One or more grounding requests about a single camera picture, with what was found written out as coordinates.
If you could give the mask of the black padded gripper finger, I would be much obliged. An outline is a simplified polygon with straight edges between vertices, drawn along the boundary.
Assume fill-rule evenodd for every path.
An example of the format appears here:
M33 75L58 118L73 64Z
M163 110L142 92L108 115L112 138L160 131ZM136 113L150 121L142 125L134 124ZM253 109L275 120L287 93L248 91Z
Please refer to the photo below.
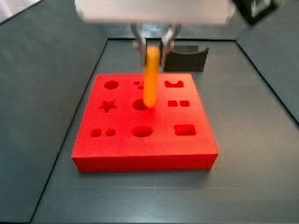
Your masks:
M146 42L145 42L145 37L141 36L141 27L142 25L140 23L130 24L130 32L134 36L133 48L137 50L140 54L140 65L144 66Z

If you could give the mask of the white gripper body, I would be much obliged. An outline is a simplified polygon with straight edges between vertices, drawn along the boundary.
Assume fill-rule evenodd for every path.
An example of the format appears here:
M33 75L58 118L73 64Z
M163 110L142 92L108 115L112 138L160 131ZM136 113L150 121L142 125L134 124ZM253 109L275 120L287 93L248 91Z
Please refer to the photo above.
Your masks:
M89 23L224 25L236 7L231 0L74 0Z

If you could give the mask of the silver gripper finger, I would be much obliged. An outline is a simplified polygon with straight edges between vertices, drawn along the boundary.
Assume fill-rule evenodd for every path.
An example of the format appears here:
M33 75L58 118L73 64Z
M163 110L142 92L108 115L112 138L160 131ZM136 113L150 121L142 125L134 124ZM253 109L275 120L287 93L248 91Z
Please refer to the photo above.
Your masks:
M181 30L180 24L171 24L167 33L160 39L160 66L164 67L165 57L173 49L173 40Z

